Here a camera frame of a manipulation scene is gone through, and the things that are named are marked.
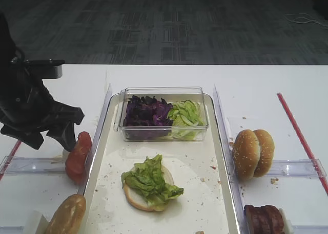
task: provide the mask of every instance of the black robotic gripper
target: black robotic gripper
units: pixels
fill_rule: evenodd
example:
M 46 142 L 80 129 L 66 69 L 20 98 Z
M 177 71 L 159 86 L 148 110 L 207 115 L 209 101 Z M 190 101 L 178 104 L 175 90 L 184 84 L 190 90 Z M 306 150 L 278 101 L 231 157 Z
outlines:
M 63 60 L 29 61 L 11 39 L 7 21 L 0 12 L 0 122 L 1 133 L 34 149 L 44 139 L 41 132 L 72 151 L 74 124 L 84 118 L 81 108 L 57 102 L 42 79 L 62 76 Z

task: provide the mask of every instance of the tomato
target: tomato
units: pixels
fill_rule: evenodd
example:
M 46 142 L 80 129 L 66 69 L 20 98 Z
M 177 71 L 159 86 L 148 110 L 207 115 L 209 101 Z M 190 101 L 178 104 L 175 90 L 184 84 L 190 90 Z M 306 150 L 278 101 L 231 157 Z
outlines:
M 70 152 L 65 162 L 67 176 L 77 184 L 81 184 L 86 175 L 85 162 L 91 145 L 90 135 L 87 132 L 81 132 L 78 135 L 74 149 Z

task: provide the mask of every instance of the white tray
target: white tray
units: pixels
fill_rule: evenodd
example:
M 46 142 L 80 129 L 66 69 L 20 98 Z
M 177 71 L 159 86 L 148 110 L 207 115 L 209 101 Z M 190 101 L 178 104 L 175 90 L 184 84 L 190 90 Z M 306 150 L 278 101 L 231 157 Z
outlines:
M 124 142 L 114 131 L 119 95 L 107 110 L 84 195 L 82 233 L 237 233 L 214 105 L 205 95 L 210 127 L 201 142 Z M 163 164 L 184 194 L 164 212 L 135 209 L 125 199 L 120 176 L 135 162 L 163 154 Z

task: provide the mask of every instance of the shredded red cabbage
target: shredded red cabbage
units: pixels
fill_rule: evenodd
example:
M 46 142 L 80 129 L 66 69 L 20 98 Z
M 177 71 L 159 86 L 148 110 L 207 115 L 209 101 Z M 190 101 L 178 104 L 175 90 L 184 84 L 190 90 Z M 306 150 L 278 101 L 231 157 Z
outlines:
M 167 103 L 163 98 L 161 101 L 153 98 L 132 96 L 127 105 L 127 115 L 124 119 L 123 126 L 172 126 L 173 120 L 168 119 L 168 113 L 173 105 Z M 167 131 L 160 130 L 135 130 L 126 131 L 129 139 L 146 140 L 155 137 L 166 136 Z

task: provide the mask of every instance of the plastic container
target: plastic container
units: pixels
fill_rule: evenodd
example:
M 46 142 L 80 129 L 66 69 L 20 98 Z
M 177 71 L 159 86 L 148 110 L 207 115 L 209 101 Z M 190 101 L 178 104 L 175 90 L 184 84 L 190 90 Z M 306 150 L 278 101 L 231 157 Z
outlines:
M 165 99 L 167 103 L 190 100 L 198 103 L 202 125 L 195 126 L 124 126 L 127 105 L 132 96 Z M 120 93 L 120 105 L 114 129 L 120 131 L 125 141 L 198 141 L 203 140 L 209 127 L 204 95 L 201 87 L 176 88 L 126 88 Z

